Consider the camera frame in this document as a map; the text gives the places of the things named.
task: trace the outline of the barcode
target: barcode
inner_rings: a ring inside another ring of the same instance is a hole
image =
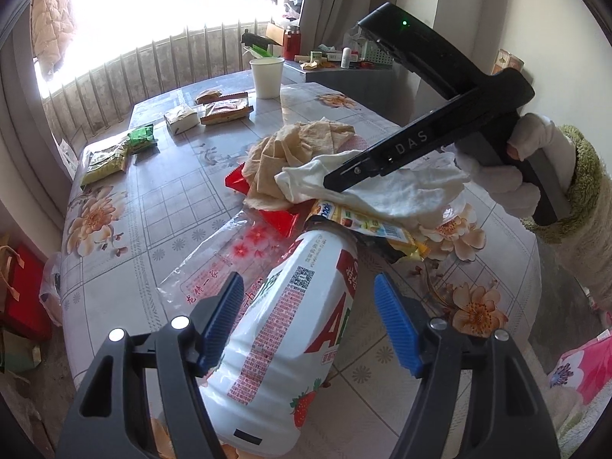
[[[311,271],[310,269],[306,269],[305,267],[301,267],[300,265],[298,265],[298,270],[293,273],[289,284],[306,290],[308,288],[308,285],[310,285],[310,280],[313,276],[314,271]]]
[[[391,236],[392,238],[397,238],[398,240],[403,240],[403,237],[400,236],[396,227],[388,226],[386,224],[383,224],[382,227],[384,228],[384,232],[387,234],[387,236]]]

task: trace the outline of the person's arm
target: person's arm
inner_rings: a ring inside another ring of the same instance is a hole
[[[470,173],[504,210],[551,245],[559,263],[589,288],[600,308],[612,310],[612,183],[593,146],[573,126],[558,128],[550,119],[527,114],[510,137],[508,153],[525,159],[538,148],[547,154],[571,203],[569,217],[538,226],[530,216],[538,188],[522,183],[511,166],[483,168],[457,152],[457,165]]]

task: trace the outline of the puffer jacket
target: puffer jacket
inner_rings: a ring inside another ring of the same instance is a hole
[[[32,48],[45,79],[61,67],[66,49],[74,39],[76,23],[72,0],[33,0]]]

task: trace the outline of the red thermos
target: red thermos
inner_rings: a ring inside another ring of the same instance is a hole
[[[302,45],[302,35],[298,26],[289,26],[283,37],[283,58],[285,60],[295,60],[296,55],[300,54]]]

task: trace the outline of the green fuzzy cuff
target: green fuzzy cuff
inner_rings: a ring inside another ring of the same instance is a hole
[[[551,245],[561,243],[561,240],[576,233],[592,217],[599,197],[604,169],[602,163],[591,145],[574,126],[562,126],[561,131],[576,146],[576,168],[567,191],[567,199],[571,203],[571,214],[550,226],[538,226],[533,219],[524,219],[522,224]]]

